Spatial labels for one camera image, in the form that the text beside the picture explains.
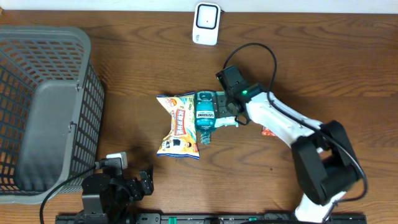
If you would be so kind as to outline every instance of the green component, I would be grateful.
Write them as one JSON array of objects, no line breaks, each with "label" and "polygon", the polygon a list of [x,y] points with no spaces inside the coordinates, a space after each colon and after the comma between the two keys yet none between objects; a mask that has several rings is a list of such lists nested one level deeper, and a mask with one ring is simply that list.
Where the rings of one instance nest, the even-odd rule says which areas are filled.
[{"label": "green component", "polygon": [[177,218],[170,217],[169,218],[169,224],[177,224]]}]

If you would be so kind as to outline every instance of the white electronic device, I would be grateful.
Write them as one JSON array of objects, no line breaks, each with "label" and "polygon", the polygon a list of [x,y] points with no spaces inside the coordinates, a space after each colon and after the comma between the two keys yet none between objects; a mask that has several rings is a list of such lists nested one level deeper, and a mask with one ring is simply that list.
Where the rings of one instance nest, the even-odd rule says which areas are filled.
[{"label": "white electronic device", "polygon": [[192,40],[196,44],[216,45],[221,8],[214,3],[201,2],[195,9]]}]

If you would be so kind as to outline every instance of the wooden table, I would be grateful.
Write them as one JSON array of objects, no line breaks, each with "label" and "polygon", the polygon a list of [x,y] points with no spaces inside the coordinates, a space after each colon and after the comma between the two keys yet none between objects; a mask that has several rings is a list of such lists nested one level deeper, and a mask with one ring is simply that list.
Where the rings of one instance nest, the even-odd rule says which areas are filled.
[{"label": "wooden table", "polygon": [[[270,46],[279,62],[275,94],[311,117],[344,124],[369,177],[368,196],[336,211],[364,212],[368,223],[396,223],[398,210],[398,16],[223,13],[216,46],[192,42],[191,12],[5,11],[1,24],[82,28],[107,84],[98,158],[126,151],[127,176],[155,165],[155,192],[136,203],[165,213],[293,210],[302,193],[289,147],[261,127],[220,128],[200,160],[157,157],[170,116],[160,93],[221,90],[215,73],[248,42]],[[272,60],[256,47],[231,61],[268,84]],[[348,194],[362,191],[356,184]],[[45,221],[81,210],[78,194],[46,204]],[[0,223],[38,223],[39,206],[1,205]]]}]

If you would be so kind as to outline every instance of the robotic arm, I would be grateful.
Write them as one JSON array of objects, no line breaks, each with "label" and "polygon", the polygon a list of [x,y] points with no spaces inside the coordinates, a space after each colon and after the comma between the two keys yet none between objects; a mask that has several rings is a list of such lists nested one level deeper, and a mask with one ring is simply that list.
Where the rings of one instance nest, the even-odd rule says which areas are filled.
[{"label": "robotic arm", "polygon": [[[232,114],[243,115],[246,118],[246,123],[238,119],[237,122],[243,125],[250,121],[261,124],[292,148],[297,180],[304,191],[295,216],[300,221],[323,223],[335,203],[361,178],[361,175],[352,165],[348,155],[313,129],[340,142],[346,152],[356,160],[343,126],[337,121],[322,124],[301,115],[280,102],[273,93],[267,93],[260,84],[249,86],[235,66],[222,70],[216,76],[225,90],[227,108]],[[307,128],[286,114],[314,128]],[[318,154],[324,150],[331,150],[332,154],[329,158],[321,160]]]}]

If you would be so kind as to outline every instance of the perforated basket side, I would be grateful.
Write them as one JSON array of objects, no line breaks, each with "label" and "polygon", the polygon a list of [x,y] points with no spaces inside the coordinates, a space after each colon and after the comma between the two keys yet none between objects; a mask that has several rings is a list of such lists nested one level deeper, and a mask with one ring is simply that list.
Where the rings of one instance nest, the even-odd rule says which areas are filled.
[{"label": "perforated basket side", "polygon": [[[83,172],[94,165],[103,106],[104,90],[92,63],[89,62],[69,177]],[[83,179],[84,177],[74,180],[70,185],[64,187],[61,192],[66,193],[80,190]]]}]

